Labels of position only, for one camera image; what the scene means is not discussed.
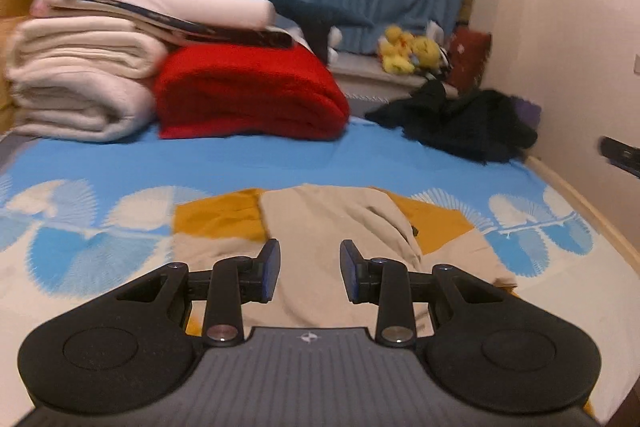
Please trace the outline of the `beige and mustard jacket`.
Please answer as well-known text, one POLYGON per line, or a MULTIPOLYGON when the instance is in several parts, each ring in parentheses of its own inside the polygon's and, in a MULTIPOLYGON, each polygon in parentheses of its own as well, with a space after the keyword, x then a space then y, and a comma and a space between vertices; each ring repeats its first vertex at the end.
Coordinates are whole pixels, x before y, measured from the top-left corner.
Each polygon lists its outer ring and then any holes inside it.
POLYGON ((455 397, 497 413, 534 415, 588 400, 601 367, 591 338, 514 295, 516 280, 458 210, 371 187, 299 185, 179 205, 172 251, 193 270, 255 256, 269 241, 281 271, 269 305, 249 305, 247 327, 367 327, 378 309, 355 305, 353 251, 423 274, 416 293, 416 356, 455 397))

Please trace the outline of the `black clothes pile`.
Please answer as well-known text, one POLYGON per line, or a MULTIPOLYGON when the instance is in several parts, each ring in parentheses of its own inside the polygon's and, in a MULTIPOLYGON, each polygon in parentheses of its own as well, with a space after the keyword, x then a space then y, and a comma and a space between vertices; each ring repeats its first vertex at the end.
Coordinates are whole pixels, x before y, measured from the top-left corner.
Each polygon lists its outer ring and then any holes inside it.
POLYGON ((407 98, 398 98, 364 114, 386 129, 401 129, 404 137, 467 160, 508 162, 538 139, 522 121, 513 98, 499 91, 473 90, 448 98, 444 85, 428 80, 407 98))

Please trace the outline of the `purple box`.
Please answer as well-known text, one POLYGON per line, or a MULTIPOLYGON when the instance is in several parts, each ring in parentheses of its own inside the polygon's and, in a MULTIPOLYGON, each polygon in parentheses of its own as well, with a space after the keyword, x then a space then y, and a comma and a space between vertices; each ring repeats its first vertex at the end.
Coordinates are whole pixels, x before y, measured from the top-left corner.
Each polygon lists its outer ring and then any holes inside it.
POLYGON ((514 98, 515 112, 523 124, 537 130, 541 121, 541 107, 524 98, 514 98))

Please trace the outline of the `blue patterned bed sheet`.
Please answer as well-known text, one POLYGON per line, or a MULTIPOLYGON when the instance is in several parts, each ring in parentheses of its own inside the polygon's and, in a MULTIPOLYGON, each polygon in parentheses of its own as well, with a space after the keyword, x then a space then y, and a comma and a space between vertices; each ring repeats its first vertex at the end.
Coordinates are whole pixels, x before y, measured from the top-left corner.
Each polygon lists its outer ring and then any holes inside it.
POLYGON ((590 398, 610 419, 639 377, 639 277, 620 247, 521 161, 474 164, 353 120, 333 142, 273 136, 112 144, 1 143, 1 421, 32 406, 17 350, 40 323, 169 261, 186 202, 309 184, 371 187, 458 210, 513 273, 515 292, 597 343, 590 398))

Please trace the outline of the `dark red spotted cushion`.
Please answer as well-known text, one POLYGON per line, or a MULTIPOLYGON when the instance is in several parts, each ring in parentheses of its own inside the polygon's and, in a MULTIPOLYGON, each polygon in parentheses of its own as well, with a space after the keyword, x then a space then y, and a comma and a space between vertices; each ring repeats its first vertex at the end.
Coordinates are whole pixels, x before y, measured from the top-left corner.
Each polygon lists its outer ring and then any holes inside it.
POLYGON ((459 25, 448 43, 450 72, 447 82, 460 94, 470 92, 482 83, 490 57, 492 35, 459 25))

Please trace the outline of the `red folded blanket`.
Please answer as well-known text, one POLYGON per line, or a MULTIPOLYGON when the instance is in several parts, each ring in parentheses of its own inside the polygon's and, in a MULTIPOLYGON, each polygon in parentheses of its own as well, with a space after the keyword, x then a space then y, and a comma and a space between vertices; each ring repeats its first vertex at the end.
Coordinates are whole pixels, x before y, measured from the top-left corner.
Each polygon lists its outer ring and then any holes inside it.
POLYGON ((349 118, 329 69, 300 44, 186 46, 167 57, 153 93, 163 139, 261 133, 330 141, 349 118))

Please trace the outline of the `yellow plush toys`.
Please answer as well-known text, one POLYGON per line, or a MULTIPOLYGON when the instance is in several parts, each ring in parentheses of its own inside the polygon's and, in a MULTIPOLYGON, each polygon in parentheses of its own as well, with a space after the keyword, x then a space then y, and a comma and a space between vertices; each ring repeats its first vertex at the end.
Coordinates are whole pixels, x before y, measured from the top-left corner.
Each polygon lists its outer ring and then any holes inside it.
POLYGON ((447 65, 445 52, 434 39, 397 25, 387 26, 378 38, 378 60, 384 72, 396 76, 436 74, 447 65))

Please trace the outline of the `dark patterned folded cloth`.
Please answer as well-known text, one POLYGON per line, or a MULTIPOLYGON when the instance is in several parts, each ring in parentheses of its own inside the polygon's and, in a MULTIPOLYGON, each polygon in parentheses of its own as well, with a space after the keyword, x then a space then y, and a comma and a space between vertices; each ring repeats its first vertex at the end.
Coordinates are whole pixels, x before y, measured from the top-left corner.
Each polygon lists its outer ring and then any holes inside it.
POLYGON ((238 29, 207 26, 160 14, 134 4, 116 0, 54 0, 52 16, 109 16, 134 23, 139 30, 174 46, 232 43, 258 48, 289 49, 295 39, 285 30, 238 29))

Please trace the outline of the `white folded duvet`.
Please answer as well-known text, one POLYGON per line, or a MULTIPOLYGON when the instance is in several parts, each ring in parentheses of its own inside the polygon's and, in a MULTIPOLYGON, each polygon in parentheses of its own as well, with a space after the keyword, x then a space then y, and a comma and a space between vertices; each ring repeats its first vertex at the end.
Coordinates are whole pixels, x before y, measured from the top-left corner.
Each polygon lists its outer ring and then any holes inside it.
POLYGON ((6 44, 13 129, 43 138, 112 142, 155 117, 153 81, 166 46, 107 16, 33 18, 6 44))

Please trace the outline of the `white pillow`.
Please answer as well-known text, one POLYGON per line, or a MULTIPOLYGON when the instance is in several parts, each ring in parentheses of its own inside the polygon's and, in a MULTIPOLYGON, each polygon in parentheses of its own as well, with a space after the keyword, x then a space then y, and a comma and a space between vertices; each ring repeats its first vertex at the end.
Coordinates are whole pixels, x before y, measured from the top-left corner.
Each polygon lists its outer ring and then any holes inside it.
POLYGON ((277 17, 269 0, 117 0, 187 22, 245 30, 268 28, 277 17))

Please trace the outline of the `wooden bed headboard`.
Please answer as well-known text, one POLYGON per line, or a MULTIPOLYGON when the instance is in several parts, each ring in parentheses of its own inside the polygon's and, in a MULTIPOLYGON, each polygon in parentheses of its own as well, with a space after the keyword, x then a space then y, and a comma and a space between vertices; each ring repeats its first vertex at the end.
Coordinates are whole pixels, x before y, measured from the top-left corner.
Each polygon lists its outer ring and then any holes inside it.
POLYGON ((6 133, 13 126, 14 106, 11 100, 9 81, 4 75, 6 66, 6 44, 15 27, 29 19, 29 9, 34 0, 0 0, 0 131, 6 133))

